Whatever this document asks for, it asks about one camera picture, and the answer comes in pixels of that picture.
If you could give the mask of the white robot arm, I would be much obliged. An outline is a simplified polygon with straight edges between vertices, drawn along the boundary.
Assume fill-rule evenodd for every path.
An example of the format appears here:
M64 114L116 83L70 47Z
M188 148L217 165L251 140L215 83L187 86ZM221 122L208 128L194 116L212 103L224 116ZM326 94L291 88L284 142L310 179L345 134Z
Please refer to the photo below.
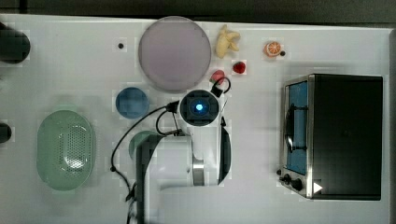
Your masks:
M160 193L221 184L231 169L221 90L194 90L177 104L179 130L150 134L135 148L136 224L163 224Z

